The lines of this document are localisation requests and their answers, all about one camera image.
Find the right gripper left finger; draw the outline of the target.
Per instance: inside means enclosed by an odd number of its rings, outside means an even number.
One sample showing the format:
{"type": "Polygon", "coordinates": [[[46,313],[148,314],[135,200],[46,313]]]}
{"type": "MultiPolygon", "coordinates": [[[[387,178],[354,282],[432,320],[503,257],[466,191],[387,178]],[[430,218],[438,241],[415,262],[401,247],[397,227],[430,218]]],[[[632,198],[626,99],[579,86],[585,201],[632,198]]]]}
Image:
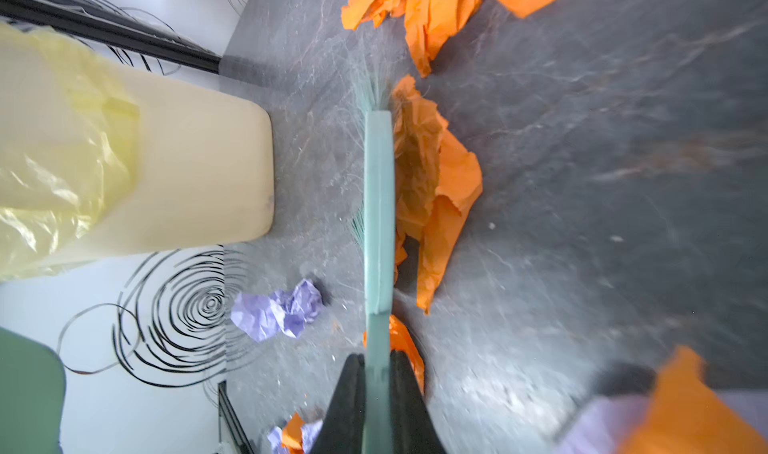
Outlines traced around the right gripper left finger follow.
{"type": "Polygon", "coordinates": [[[350,354],[323,419],[311,454],[360,454],[365,424],[366,385],[363,354],[350,354]]]}

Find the purple paper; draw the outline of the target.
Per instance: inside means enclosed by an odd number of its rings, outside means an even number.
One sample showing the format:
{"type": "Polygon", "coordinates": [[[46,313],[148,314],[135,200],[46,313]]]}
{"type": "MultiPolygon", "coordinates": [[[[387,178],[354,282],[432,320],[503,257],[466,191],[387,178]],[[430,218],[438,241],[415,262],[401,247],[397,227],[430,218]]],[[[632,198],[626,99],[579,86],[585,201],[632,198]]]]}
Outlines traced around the purple paper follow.
{"type": "MultiPolygon", "coordinates": [[[[722,390],[718,398],[732,411],[767,437],[767,391],[722,390]]],[[[591,401],[566,430],[554,453],[615,453],[640,425],[650,397],[633,394],[600,396],[591,401]]]]}
{"type": "Polygon", "coordinates": [[[232,306],[231,322],[256,342],[283,334],[297,339],[323,308],[322,295],[309,280],[303,279],[290,291],[270,295],[240,293],[232,306]]]}

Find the green hand brush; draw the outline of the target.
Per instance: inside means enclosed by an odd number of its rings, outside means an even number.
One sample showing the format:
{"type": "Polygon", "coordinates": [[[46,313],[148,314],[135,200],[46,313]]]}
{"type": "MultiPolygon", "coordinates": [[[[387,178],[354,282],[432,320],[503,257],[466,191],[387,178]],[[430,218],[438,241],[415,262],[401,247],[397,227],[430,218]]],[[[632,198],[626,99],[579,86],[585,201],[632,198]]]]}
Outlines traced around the green hand brush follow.
{"type": "Polygon", "coordinates": [[[391,87],[383,66],[352,57],[352,87],[364,154],[362,251],[366,314],[363,453],[392,453],[390,334],[395,256],[395,167],[391,87]]]}

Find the orange paper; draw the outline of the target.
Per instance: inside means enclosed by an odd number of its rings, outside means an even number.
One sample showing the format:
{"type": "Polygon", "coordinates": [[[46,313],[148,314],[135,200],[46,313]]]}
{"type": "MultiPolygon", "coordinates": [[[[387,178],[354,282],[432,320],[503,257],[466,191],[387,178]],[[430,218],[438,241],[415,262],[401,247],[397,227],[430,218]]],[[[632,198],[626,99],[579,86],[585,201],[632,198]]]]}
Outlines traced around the orange paper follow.
{"type": "Polygon", "coordinates": [[[680,346],[657,376],[643,421],[620,453],[765,453],[767,440],[702,380],[704,361],[680,346]]]}

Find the purple orange scrap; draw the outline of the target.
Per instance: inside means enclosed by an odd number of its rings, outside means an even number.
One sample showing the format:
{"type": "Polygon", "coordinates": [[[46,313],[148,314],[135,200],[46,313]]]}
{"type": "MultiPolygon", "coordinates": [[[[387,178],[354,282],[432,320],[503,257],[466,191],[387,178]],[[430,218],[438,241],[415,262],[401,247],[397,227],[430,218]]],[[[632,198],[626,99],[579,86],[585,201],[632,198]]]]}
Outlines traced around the purple orange scrap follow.
{"type": "Polygon", "coordinates": [[[295,412],[284,427],[274,427],[268,433],[271,453],[310,453],[322,427],[322,419],[307,422],[295,412]]]}

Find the orange paper scraps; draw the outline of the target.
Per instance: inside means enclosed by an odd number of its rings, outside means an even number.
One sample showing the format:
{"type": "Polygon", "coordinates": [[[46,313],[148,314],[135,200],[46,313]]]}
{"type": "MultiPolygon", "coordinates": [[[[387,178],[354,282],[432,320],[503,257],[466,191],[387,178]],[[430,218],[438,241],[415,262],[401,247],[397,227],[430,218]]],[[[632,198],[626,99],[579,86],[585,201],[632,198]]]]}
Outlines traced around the orange paper scraps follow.
{"type": "MultiPolygon", "coordinates": [[[[525,18],[556,0],[496,0],[518,18],[525,18]]],[[[483,0],[347,0],[341,8],[346,30],[370,22],[379,27],[388,18],[404,22],[405,41],[418,73],[427,77],[444,44],[456,36],[479,10],[483,0]]]]}

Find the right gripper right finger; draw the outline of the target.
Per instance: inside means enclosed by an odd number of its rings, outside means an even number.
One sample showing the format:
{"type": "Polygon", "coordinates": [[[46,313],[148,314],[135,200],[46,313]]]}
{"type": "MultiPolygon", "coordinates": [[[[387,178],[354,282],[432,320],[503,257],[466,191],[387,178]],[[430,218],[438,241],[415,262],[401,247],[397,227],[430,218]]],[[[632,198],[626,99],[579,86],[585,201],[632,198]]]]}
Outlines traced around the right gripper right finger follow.
{"type": "Polygon", "coordinates": [[[390,353],[390,418],[395,454],[446,454],[407,355],[390,353]]]}

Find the green dustpan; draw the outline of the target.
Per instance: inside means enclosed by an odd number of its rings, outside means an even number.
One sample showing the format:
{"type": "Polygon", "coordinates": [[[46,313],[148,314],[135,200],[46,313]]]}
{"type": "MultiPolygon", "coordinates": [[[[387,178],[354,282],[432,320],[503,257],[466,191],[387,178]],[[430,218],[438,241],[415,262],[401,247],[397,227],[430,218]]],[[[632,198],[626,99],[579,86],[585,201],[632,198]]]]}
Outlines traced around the green dustpan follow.
{"type": "Polygon", "coordinates": [[[60,453],[66,375],[49,347],[1,330],[1,451],[60,453]]]}

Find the orange paper scrap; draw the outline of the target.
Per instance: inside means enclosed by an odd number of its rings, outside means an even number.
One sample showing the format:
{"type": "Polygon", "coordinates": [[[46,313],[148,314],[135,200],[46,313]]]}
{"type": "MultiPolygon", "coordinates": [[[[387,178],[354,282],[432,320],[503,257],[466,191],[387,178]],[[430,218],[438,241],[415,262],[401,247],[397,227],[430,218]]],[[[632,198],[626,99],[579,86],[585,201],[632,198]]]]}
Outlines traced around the orange paper scrap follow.
{"type": "Polygon", "coordinates": [[[405,240],[418,242],[416,304],[428,314],[467,221],[482,194],[476,155],[449,131],[435,102],[406,75],[392,92],[395,113],[395,265],[405,240]]]}

